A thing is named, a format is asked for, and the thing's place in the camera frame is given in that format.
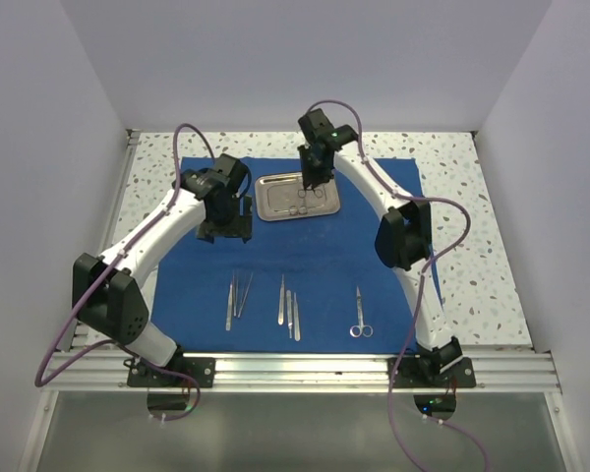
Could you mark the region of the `thin steel tweezers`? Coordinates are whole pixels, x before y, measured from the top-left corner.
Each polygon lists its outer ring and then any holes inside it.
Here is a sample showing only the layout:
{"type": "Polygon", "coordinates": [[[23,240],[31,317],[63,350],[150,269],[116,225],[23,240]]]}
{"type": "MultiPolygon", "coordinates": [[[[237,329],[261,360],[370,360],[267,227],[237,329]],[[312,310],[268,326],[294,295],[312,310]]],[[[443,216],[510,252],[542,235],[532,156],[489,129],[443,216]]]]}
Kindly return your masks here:
{"type": "Polygon", "coordinates": [[[240,303],[238,305],[238,309],[236,312],[236,315],[238,318],[242,317],[248,296],[249,296],[249,292],[251,290],[251,285],[252,285],[252,281],[254,278],[254,273],[251,271],[247,274],[247,277],[244,279],[244,285],[243,285],[243,289],[242,289],[242,295],[240,297],[240,303]]]}

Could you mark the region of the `steel haemostat clamp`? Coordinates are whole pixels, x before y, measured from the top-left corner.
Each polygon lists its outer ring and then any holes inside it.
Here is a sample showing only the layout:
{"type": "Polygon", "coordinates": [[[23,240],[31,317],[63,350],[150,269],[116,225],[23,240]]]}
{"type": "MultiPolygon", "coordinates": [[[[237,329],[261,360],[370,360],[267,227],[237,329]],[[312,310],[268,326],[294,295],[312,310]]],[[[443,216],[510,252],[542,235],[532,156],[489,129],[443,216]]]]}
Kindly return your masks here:
{"type": "Polygon", "coordinates": [[[297,190],[297,196],[302,200],[307,198],[322,199],[325,196],[325,189],[323,186],[318,186],[316,188],[305,188],[302,186],[297,190]]]}
{"type": "Polygon", "coordinates": [[[309,214],[308,208],[305,205],[291,206],[288,209],[288,216],[290,218],[306,217],[309,214]]]}

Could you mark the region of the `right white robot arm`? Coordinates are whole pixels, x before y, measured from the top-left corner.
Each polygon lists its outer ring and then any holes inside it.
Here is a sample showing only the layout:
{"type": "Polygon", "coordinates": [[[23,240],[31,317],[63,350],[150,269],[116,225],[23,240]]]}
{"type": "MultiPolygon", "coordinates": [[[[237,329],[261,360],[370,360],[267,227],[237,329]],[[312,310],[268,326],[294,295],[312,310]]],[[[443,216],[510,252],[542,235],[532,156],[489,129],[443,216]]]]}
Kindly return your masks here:
{"type": "Polygon", "coordinates": [[[298,124],[306,141],[298,147],[304,187],[315,189],[340,173],[370,204],[380,220],[375,251],[397,276],[414,310],[420,378],[429,385],[443,384],[462,351],[434,278],[431,201],[413,196],[365,155],[360,127],[336,127],[318,107],[310,107],[298,124]]]}

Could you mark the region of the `blue surgical cloth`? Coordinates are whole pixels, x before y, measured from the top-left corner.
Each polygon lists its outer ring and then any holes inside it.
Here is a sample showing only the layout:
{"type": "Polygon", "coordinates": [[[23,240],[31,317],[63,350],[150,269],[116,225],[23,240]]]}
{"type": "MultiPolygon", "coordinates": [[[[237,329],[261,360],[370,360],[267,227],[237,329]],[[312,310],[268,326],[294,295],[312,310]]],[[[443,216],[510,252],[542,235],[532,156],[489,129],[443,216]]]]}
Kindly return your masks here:
{"type": "Polygon", "coordinates": [[[341,208],[335,214],[277,222],[255,219],[252,239],[194,234],[182,238],[158,267],[152,322],[183,348],[195,352],[393,354],[414,331],[409,306],[392,269],[375,251],[380,220],[343,175],[335,178],[341,208]],[[241,318],[225,330],[233,270],[254,273],[241,318]],[[281,275],[297,293],[301,340],[278,325],[281,275]],[[354,338],[356,287],[360,288],[370,338],[354,338]]]}

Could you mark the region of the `steel surgical scissors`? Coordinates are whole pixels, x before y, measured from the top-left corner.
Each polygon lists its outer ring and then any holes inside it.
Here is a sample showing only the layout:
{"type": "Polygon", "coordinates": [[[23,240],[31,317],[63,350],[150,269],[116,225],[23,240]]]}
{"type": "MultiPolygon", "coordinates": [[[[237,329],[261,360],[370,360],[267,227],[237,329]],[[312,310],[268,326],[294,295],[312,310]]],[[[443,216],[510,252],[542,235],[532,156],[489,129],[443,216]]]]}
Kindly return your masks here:
{"type": "Polygon", "coordinates": [[[362,294],[359,287],[356,287],[356,313],[357,322],[350,327],[349,334],[354,338],[370,338],[374,330],[370,324],[365,323],[362,294]]]}

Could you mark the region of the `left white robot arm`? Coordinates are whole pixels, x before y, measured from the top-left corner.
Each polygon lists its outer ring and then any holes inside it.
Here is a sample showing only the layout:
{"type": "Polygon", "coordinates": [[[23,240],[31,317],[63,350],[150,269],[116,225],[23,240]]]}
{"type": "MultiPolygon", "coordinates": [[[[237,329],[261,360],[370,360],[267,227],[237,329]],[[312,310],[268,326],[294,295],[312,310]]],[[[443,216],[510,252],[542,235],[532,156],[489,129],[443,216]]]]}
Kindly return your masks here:
{"type": "Polygon", "coordinates": [[[149,274],[188,233],[213,242],[217,237],[252,238],[252,198],[242,191],[249,167],[222,154],[212,167],[178,173],[159,205],[129,234],[95,257],[82,254],[73,266],[77,319],[150,363],[160,384],[182,380],[180,348],[150,319],[143,296],[149,274]]]}

